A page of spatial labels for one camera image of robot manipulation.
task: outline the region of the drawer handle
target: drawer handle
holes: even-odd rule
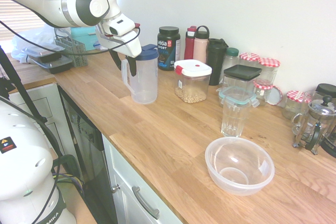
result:
[[[118,191],[118,189],[120,189],[120,186],[117,184],[116,186],[112,186],[111,191],[113,194],[115,194]]]
[[[134,195],[136,199],[139,201],[139,203],[143,206],[143,208],[156,220],[159,219],[159,213],[160,211],[158,209],[151,208],[148,203],[141,197],[140,195],[140,187],[139,186],[132,186],[132,191],[134,192]]]

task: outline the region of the chickpeas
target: chickpeas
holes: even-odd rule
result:
[[[198,87],[184,85],[183,89],[175,88],[175,94],[187,103],[201,102],[206,99],[206,94]]]

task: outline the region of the window blind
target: window blind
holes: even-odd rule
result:
[[[0,0],[0,20],[16,31],[26,31],[45,24],[36,14],[11,0]],[[0,25],[0,41],[10,40],[14,35]]]

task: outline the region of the dish rack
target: dish rack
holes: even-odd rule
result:
[[[85,44],[77,40],[74,40],[70,37],[62,37],[62,38],[57,37],[55,42],[57,46],[64,47],[65,53],[81,54],[86,51]],[[88,57],[86,55],[65,55],[65,56],[72,60],[72,65],[75,68],[87,66],[88,64]]]

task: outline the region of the dishwasher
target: dishwasher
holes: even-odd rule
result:
[[[101,132],[58,86],[84,181],[84,200],[98,224],[117,224]]]

